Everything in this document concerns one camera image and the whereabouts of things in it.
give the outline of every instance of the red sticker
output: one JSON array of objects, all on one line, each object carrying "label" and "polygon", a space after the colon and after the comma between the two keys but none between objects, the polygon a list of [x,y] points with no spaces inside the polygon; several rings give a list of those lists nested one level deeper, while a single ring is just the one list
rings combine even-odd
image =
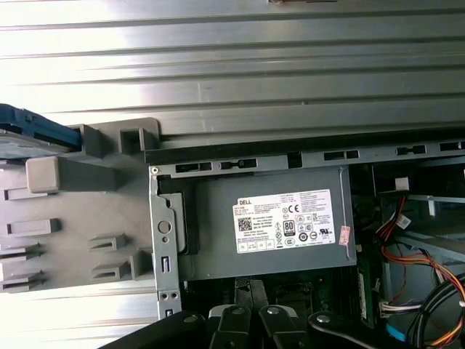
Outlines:
[{"label": "red sticker", "polygon": [[350,240],[350,227],[341,226],[341,236],[339,237],[339,245],[347,246]]}]

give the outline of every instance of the blue component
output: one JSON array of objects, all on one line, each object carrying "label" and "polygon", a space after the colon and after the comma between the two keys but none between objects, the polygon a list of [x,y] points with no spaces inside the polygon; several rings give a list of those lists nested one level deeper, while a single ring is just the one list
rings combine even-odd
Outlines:
[{"label": "blue component", "polygon": [[391,337],[394,337],[396,340],[399,340],[401,342],[405,342],[405,335],[399,331],[398,329],[394,328],[393,326],[387,324],[386,325],[386,330],[387,333],[391,335]]},{"label": "blue component", "polygon": [[76,150],[81,148],[81,134],[78,131],[7,104],[0,104],[0,129]]}]

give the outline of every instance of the corrugated metal sheet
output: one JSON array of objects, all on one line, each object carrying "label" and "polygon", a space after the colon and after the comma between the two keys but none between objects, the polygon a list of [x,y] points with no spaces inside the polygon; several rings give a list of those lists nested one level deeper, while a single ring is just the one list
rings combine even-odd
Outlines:
[{"label": "corrugated metal sheet", "polygon": [[462,0],[0,1],[0,101],[163,146],[463,120]]},{"label": "corrugated metal sheet", "polygon": [[0,294],[2,348],[98,348],[156,321],[155,282]]}]

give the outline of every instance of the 80 plus logo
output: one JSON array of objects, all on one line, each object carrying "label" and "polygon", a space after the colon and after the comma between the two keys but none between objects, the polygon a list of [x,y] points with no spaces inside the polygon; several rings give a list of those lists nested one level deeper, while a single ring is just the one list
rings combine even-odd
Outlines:
[{"label": "80 plus logo", "polygon": [[296,235],[296,225],[293,220],[285,220],[283,222],[284,227],[284,236],[294,236]]}]

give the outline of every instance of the black wire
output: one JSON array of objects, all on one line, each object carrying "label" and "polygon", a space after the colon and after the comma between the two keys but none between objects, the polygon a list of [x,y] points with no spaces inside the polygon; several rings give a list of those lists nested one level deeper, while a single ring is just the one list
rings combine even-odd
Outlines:
[{"label": "black wire", "polygon": [[[462,273],[456,277],[461,284],[465,283],[465,273]],[[418,310],[417,316],[411,323],[413,327],[409,326],[406,333],[406,336],[408,336],[409,331],[412,328],[415,329],[413,333],[412,344],[414,344],[417,348],[423,347],[424,332],[426,329],[426,323],[428,322],[428,318],[438,307],[441,306],[441,304],[443,304],[446,300],[451,298],[456,292],[457,288],[455,287],[455,285],[452,284],[450,280],[447,280],[429,293],[423,305]]]}]

